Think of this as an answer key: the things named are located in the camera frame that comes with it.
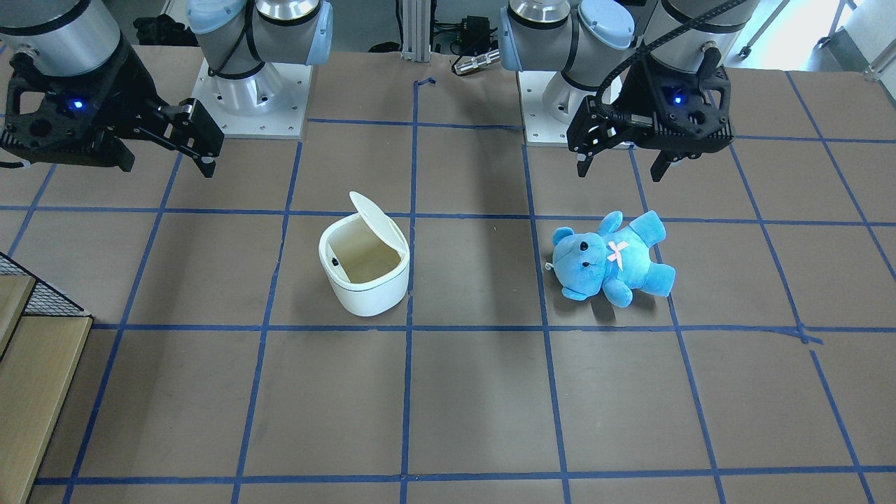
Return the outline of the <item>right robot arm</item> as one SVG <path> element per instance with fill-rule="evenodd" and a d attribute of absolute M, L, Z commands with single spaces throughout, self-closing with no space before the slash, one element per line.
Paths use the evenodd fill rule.
<path fill-rule="evenodd" d="M 186 22 L 167 14 L 132 22 L 145 46 L 199 47 L 215 105 L 263 116 L 287 99 L 276 64 L 320 66 L 332 47 L 327 1 L 189 1 Z M 198 98 L 177 104 L 153 77 L 102 1 L 3 1 L 10 49 L 4 169 L 36 162 L 130 172 L 128 139 L 151 141 L 214 175 L 225 138 Z"/>

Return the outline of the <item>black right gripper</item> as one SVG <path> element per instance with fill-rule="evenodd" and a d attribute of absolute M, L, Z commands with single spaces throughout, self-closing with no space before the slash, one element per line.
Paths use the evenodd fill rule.
<path fill-rule="evenodd" d="M 214 176 L 224 133 L 199 99 L 170 105 L 124 35 L 114 54 L 122 60 L 112 87 L 112 163 L 131 172 L 135 156 L 125 139 L 152 141 L 189 157 L 205 178 Z"/>

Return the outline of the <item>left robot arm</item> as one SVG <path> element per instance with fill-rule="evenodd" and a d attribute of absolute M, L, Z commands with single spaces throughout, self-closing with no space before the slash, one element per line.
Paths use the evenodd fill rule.
<path fill-rule="evenodd" d="M 510 1 L 497 29 L 509 71 L 554 71 L 584 96 L 567 106 L 566 145 L 585 176 L 599 153 L 632 143 L 672 164 L 736 139 L 723 62 L 755 1 Z"/>

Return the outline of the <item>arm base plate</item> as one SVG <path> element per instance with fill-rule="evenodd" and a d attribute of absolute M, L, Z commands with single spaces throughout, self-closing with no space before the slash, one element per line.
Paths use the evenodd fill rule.
<path fill-rule="evenodd" d="M 254 76 L 228 80 L 208 76 L 204 60 L 192 96 L 227 138 L 300 139 L 315 69 L 266 63 Z"/>
<path fill-rule="evenodd" d="M 560 71 L 519 71 L 517 83 L 527 146 L 566 148 L 572 118 L 590 92 L 567 83 Z"/>

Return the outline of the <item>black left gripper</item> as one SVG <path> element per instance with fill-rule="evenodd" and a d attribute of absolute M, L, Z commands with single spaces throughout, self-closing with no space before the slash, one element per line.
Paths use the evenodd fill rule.
<path fill-rule="evenodd" d="M 660 182 L 670 167 L 690 159 L 688 152 L 697 149 L 694 128 L 682 126 L 691 105 L 697 104 L 695 93 L 696 74 L 643 59 L 625 76 L 615 106 L 599 97 L 583 98 L 567 128 L 567 146 L 576 154 L 578 176 L 587 175 L 596 154 L 631 140 L 631 118 L 644 117 L 647 125 L 636 128 L 634 143 L 661 150 L 652 163 L 652 181 Z"/>

